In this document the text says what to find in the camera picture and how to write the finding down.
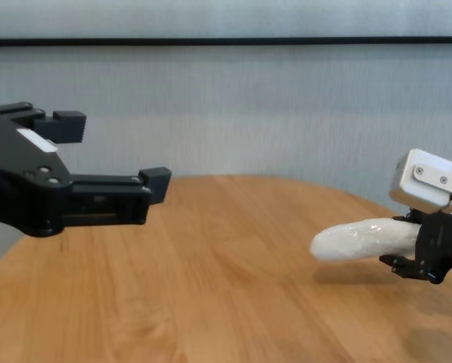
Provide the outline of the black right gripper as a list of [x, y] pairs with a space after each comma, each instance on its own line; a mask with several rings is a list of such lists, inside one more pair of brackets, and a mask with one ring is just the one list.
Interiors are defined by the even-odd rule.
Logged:
[[438, 212], [425, 216], [418, 209], [410, 208], [406, 215], [392, 218], [421, 224], [416, 238], [415, 260], [381, 255], [379, 261], [401, 278], [419, 278], [431, 284], [441, 284], [452, 269], [452, 214]]

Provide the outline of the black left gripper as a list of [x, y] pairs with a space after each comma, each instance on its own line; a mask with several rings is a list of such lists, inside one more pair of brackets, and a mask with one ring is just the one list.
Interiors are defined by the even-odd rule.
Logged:
[[48, 116], [26, 102], [0, 106], [0, 223], [50, 237], [64, 226], [143, 225], [149, 207], [164, 202], [172, 177], [164, 166], [129, 176], [74, 175], [72, 187], [48, 140], [82, 143], [86, 120], [79, 111]]

